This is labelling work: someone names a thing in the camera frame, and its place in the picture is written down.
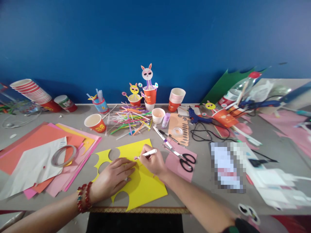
yellow cat face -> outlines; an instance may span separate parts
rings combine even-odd
[[[130,83],[130,91],[133,93],[133,94],[138,94],[138,87],[137,87],[137,83],[135,85],[132,85]]]

scissors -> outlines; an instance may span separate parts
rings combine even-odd
[[[163,144],[162,146],[166,149],[169,149],[171,152],[173,152],[175,155],[177,155],[180,158],[180,160],[179,160],[180,164],[186,172],[193,172],[193,167],[190,165],[190,163],[195,164],[197,161],[192,155],[190,155],[190,154],[179,154],[177,151],[173,150],[173,148],[169,148],[166,144]]]

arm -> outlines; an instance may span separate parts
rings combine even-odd
[[[132,167],[135,164],[136,162],[126,158],[118,158],[110,163],[91,185],[91,204],[105,200],[123,188],[131,180],[128,178],[125,181],[134,172],[135,169]],[[75,192],[18,221],[4,232],[57,232],[79,214],[77,199],[78,193]]]
[[[152,150],[144,145],[141,154]],[[212,199],[206,192],[171,172],[164,164],[159,150],[149,159],[140,156],[142,164],[153,174],[157,175],[178,196],[201,225],[210,233],[222,232],[229,226],[234,226],[234,218],[224,206]]]

pen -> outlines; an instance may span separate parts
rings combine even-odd
[[[173,147],[172,147],[172,145],[165,139],[165,137],[163,137],[163,135],[159,132],[159,130],[155,127],[155,126],[153,126],[153,129],[156,131],[156,133],[162,138],[162,140],[165,142],[165,144],[167,144],[168,145],[168,147],[170,148],[170,149],[172,149]]]
[[[143,156],[150,156],[150,155],[153,155],[153,154],[155,154],[157,152],[157,150],[156,149],[153,149],[153,150],[151,150],[151,151],[148,151],[148,152],[146,152],[146,153],[144,153],[144,154],[142,154]]]
[[[173,138],[171,134],[165,133],[160,129],[159,129],[159,131],[161,134],[165,134],[166,136],[170,137],[174,142],[178,143],[178,145],[180,145],[180,143],[175,138]]]

hand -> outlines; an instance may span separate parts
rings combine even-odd
[[[103,201],[122,189],[131,180],[128,178],[126,181],[126,178],[135,171],[135,168],[132,168],[135,164],[136,162],[126,158],[117,158],[110,163],[91,186],[91,203]]]
[[[157,152],[153,155],[151,155],[148,159],[143,156],[142,154],[153,150],[151,146],[145,144],[143,146],[143,150],[140,153],[139,160],[141,163],[154,175],[159,176],[160,174],[166,173],[167,172],[167,167],[164,164],[162,154],[159,149],[157,149]]]

